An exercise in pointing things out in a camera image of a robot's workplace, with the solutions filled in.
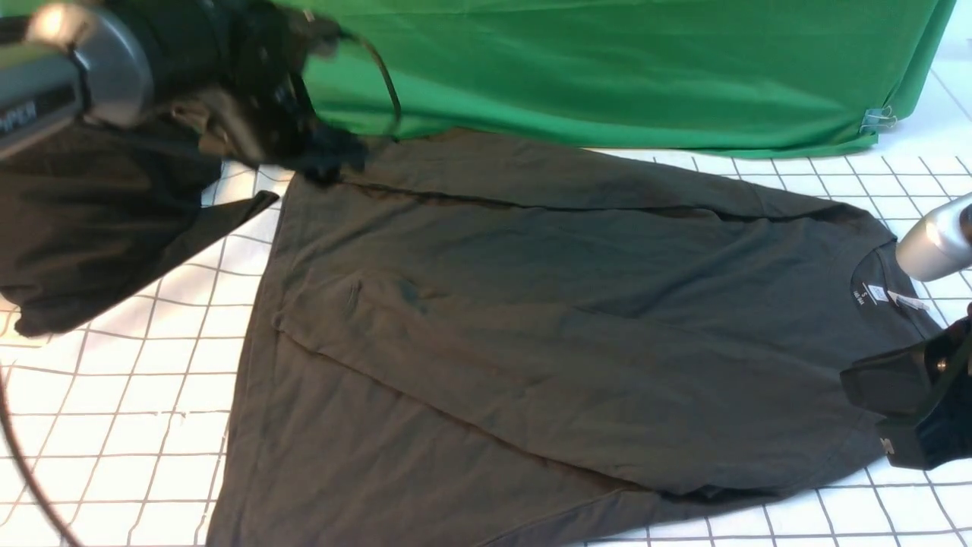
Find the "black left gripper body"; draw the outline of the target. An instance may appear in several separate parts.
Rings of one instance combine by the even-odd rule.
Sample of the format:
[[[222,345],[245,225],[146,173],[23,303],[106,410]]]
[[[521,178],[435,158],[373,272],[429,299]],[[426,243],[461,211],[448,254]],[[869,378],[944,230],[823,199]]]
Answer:
[[[331,55],[348,34],[332,18],[270,1],[207,1],[221,65],[172,107],[200,134],[199,151],[247,166],[275,165],[315,180],[346,167],[362,171],[368,146],[314,110],[303,71],[309,56]]]

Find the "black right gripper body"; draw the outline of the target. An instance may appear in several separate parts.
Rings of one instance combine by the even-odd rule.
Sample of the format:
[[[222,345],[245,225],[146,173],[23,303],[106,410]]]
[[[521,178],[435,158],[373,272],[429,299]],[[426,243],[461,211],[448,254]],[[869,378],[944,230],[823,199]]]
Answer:
[[[966,308],[934,335],[841,371],[847,401],[879,416],[890,465],[927,471],[970,457],[970,338]]]

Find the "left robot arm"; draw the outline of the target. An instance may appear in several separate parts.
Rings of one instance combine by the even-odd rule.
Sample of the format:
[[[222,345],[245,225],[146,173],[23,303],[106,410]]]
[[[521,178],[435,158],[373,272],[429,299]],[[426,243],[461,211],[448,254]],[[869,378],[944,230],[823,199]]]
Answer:
[[[2,47],[2,156],[79,125],[185,158],[361,169],[368,146],[320,120],[301,75],[344,38],[270,1],[45,4]]]

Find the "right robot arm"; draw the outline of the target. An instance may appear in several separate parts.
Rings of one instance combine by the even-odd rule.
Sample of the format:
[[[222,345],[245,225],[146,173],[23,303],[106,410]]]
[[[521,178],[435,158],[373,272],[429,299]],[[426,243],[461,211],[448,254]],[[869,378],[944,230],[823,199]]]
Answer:
[[[950,276],[971,263],[971,198],[934,208],[897,247],[897,263],[914,280]],[[917,345],[857,361],[841,372],[855,407],[878,413],[888,462],[934,470],[971,454],[971,333],[962,318]]]

